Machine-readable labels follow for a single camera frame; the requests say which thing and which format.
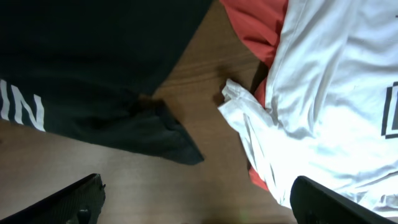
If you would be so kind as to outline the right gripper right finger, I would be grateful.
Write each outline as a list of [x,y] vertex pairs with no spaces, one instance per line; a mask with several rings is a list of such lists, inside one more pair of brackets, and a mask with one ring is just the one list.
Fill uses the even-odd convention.
[[395,224],[306,176],[295,179],[290,205],[298,224]]

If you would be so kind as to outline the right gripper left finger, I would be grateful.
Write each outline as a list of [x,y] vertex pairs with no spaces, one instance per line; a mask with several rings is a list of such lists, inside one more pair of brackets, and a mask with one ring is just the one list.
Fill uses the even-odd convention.
[[106,194],[99,174],[90,174],[1,220],[1,224],[97,224]]

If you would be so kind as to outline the black Nike t-shirt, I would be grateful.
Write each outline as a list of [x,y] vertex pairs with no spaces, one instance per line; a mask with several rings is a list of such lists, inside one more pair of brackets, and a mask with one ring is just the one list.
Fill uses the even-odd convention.
[[203,161],[151,99],[210,7],[204,0],[1,0],[1,118],[179,164]]

